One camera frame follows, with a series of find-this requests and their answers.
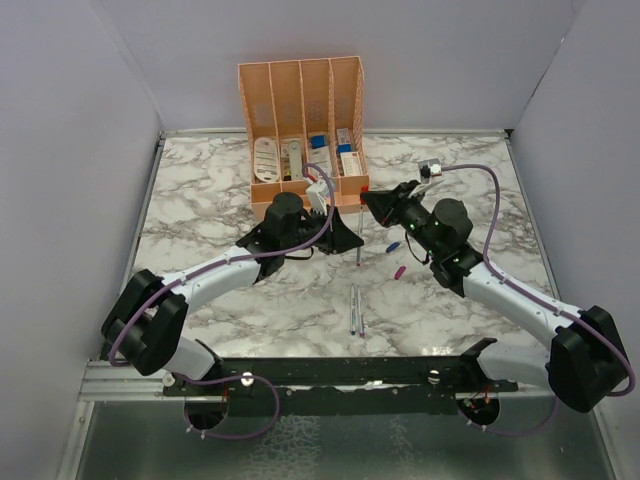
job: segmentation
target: red object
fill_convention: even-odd
[[[360,189],[360,193],[364,193],[364,192],[368,192],[369,191],[369,185],[365,185],[364,187],[362,187]],[[360,205],[364,205],[364,202],[362,201],[362,198],[360,198]]]
[[[396,280],[400,280],[400,277],[402,276],[402,274],[406,269],[407,267],[405,267],[404,265],[400,267],[393,278],[395,278]]]

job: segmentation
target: marker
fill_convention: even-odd
[[[396,280],[400,280],[400,277],[402,276],[402,274],[406,269],[407,267],[405,267],[404,265],[400,267],[393,278],[395,278]]]
[[[356,287],[356,305],[358,306],[358,318],[360,320],[360,337],[364,338],[364,315],[362,314],[362,296],[360,295],[360,285]]]
[[[351,335],[356,334],[356,323],[357,323],[357,313],[356,313],[356,287],[355,285],[351,285]]]
[[[391,245],[389,245],[387,247],[387,249],[385,250],[387,253],[391,253],[393,252],[396,248],[398,248],[400,246],[400,242],[393,242]]]

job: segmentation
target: pen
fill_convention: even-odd
[[[356,287],[356,305],[358,310],[358,319],[360,320],[360,336],[364,338],[364,315],[362,314],[362,295],[360,294],[360,286]]]
[[[355,285],[351,285],[351,335],[356,334],[356,323],[357,323],[357,313],[356,313],[356,287]]]

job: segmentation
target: orange desk organizer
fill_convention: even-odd
[[[318,134],[324,134],[328,141],[336,207],[340,213],[358,212],[360,191],[369,185],[362,149],[364,72],[360,57],[245,63],[238,65],[238,83],[251,149],[251,206],[256,219],[264,218],[265,210],[280,192],[297,193],[309,207],[305,195],[308,183],[283,180],[280,146],[283,140],[299,139],[304,163],[311,152],[309,139]],[[342,174],[337,155],[337,128],[349,129],[352,147],[358,152],[361,175]],[[278,182],[262,183],[254,174],[253,145],[259,137],[269,137],[276,142],[281,172]]]

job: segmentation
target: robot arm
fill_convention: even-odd
[[[219,257],[163,276],[156,276],[149,270],[138,272],[102,325],[102,335],[109,343],[115,343],[145,302],[165,286],[178,281],[176,287],[158,298],[153,308],[130,328],[119,352],[142,375],[164,368],[194,380],[202,379],[221,363],[221,359],[203,343],[181,336],[185,318],[227,292],[250,287],[273,275],[284,264],[285,255],[260,255],[280,252],[313,239],[327,221],[324,205],[314,207],[307,213],[298,195],[280,193],[267,208],[264,220]],[[314,247],[325,254],[339,254],[363,243],[335,210],[330,227],[315,241]],[[228,261],[239,256],[248,258],[233,263]],[[189,279],[190,273],[217,261],[227,261],[227,264]]]
[[[557,301],[485,262],[467,242],[473,225],[464,204],[447,198],[429,212],[421,205],[425,187],[414,180],[392,191],[362,193],[361,198],[378,223],[401,225],[428,252],[440,285],[502,314],[545,347],[489,345],[478,357],[487,378],[550,387],[574,410],[591,410],[627,377],[613,352],[581,326],[595,330],[626,358],[611,315],[599,307],[583,311]]]

